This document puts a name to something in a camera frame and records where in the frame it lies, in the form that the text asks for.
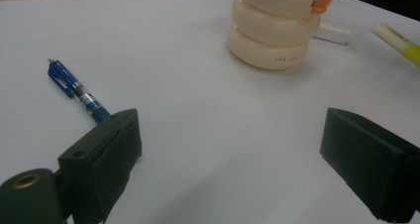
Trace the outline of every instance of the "highlighter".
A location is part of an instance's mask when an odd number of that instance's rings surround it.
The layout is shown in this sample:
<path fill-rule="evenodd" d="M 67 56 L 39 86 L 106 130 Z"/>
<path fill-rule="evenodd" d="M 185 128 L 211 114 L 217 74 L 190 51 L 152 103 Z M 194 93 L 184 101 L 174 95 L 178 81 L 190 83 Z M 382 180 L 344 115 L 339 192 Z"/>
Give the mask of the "highlighter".
<path fill-rule="evenodd" d="M 385 24 L 374 26 L 373 32 L 401 52 L 417 66 L 420 66 L 420 47 L 404 38 L 391 27 Z"/>

